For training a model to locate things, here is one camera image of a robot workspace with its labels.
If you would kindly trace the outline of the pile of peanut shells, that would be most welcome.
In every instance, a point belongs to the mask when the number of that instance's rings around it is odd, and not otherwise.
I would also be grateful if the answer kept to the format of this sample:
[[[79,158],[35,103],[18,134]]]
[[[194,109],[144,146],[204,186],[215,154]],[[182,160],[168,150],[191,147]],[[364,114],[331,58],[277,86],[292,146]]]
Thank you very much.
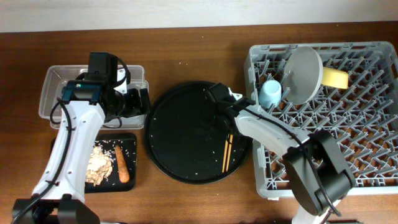
[[[94,187],[100,185],[111,175],[113,161],[114,159],[109,151],[105,151],[100,146],[95,146],[90,154],[85,182],[93,184]]]

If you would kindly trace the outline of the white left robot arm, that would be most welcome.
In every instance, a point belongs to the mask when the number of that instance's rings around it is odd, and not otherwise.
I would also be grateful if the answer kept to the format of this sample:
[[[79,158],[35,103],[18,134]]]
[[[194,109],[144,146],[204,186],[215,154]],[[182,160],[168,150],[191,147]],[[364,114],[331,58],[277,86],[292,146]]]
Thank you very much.
[[[90,53],[88,70],[68,81],[57,100],[62,116],[45,171],[28,199],[17,199],[13,223],[100,223],[85,205],[86,170],[101,127],[148,114],[147,89],[129,89],[131,73],[117,56]]]

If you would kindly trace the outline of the yellow plastic bowl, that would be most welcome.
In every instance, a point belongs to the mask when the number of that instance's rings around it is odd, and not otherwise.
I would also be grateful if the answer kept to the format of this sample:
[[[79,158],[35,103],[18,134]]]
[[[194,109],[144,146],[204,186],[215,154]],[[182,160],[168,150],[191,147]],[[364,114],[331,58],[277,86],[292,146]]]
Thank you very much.
[[[323,68],[322,85],[347,89],[349,82],[349,74],[347,72],[336,70],[333,68]]]

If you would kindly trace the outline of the light blue plastic cup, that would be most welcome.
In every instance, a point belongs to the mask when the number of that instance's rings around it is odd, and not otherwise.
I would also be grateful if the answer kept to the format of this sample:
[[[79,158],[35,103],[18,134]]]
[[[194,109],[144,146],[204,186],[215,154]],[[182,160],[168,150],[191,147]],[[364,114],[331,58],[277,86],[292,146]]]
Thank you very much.
[[[259,104],[264,108],[270,108],[272,105],[277,106],[282,96],[282,87],[278,81],[266,81],[259,93]]]

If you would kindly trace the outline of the grey round plate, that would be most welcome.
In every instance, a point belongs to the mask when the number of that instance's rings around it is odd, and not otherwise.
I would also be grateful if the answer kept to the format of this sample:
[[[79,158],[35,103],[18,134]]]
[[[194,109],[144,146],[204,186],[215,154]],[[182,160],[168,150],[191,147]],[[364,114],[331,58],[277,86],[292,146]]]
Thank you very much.
[[[286,99],[294,105],[310,101],[318,92],[323,78],[323,64],[311,47],[299,47],[289,57],[284,68],[287,75],[282,87],[289,89]]]

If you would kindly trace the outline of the orange carrot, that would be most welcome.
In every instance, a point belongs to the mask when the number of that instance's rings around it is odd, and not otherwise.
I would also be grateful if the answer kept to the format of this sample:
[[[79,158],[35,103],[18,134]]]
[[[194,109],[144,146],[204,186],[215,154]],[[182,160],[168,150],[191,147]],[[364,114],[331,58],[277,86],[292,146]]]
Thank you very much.
[[[129,176],[129,171],[127,169],[126,162],[124,160],[123,152],[118,145],[115,146],[114,151],[115,151],[116,161],[117,161],[117,165],[118,165],[119,180],[121,183],[125,184],[125,183],[129,182],[130,176]]]

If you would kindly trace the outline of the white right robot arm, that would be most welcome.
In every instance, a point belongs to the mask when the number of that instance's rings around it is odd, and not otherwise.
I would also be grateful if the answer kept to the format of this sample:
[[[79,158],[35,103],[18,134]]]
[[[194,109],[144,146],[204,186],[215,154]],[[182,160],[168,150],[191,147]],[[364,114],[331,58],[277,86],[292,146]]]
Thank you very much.
[[[341,214],[336,205],[356,182],[331,133],[292,127],[249,98],[234,96],[222,83],[206,89],[205,97],[224,130],[249,137],[282,158],[300,205],[292,223],[326,223],[331,214]]]

